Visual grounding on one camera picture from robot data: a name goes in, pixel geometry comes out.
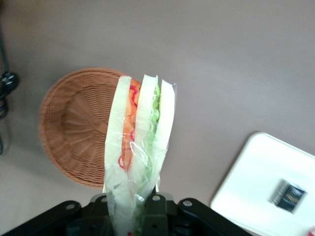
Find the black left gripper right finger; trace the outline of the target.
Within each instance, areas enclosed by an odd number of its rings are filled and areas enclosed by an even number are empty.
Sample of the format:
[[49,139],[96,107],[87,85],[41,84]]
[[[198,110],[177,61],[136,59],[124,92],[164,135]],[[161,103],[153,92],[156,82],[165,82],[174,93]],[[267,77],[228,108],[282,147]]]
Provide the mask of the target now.
[[194,198],[175,203],[162,194],[145,203],[143,236],[250,236],[251,234]]

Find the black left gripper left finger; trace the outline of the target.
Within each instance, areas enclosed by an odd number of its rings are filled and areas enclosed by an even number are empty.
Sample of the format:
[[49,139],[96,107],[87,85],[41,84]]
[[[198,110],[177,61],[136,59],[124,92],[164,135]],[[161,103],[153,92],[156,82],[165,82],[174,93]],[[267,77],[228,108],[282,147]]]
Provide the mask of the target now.
[[112,236],[114,230],[105,193],[93,196],[82,207],[77,201],[65,201],[16,228],[5,236]]

